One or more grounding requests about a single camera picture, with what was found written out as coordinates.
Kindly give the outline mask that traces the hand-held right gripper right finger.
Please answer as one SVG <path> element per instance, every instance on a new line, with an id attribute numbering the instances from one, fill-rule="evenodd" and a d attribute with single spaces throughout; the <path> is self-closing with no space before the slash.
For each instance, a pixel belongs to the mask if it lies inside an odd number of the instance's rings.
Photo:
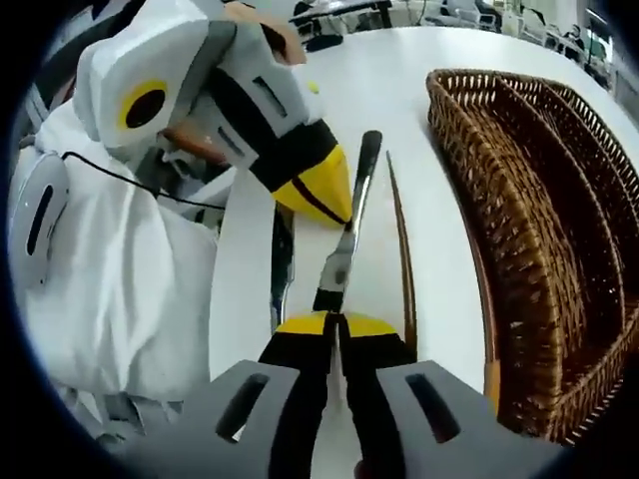
<path id="1" fill-rule="evenodd" d="M 337 318 L 346 400 L 371 478 L 543 478 L 561 446 L 516 434 L 490 402 L 398 333 L 361 314 Z"/>

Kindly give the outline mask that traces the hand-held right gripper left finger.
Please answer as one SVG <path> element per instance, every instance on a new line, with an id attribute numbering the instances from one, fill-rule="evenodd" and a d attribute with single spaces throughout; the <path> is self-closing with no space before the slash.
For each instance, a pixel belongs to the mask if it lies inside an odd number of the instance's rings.
<path id="1" fill-rule="evenodd" d="M 281 324 L 260 358 L 198 388 L 122 455 L 136 478 L 308 478 L 335 341 L 325 311 Z"/>

